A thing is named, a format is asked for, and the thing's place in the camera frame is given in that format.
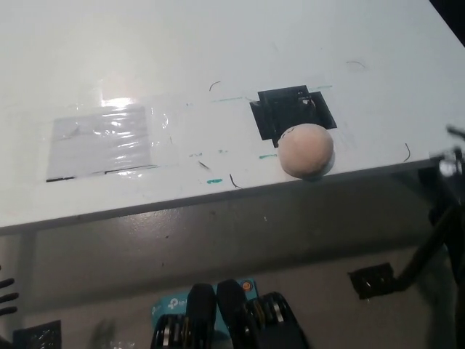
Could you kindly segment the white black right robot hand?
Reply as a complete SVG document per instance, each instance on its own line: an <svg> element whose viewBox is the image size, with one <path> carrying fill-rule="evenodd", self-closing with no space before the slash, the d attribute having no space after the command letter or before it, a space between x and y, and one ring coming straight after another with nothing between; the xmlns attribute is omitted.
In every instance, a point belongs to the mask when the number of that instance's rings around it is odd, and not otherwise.
<svg viewBox="0 0 465 349"><path fill-rule="evenodd" d="M464 130L463 129L459 129L458 127L455 127L452 125L447 125L446 130L449 135L452 135L464 141ZM462 149L457 145L453 147L452 152L453 152L454 162L456 165L456 172L459 173L460 175L463 175L464 174L464 153Z"/></svg>

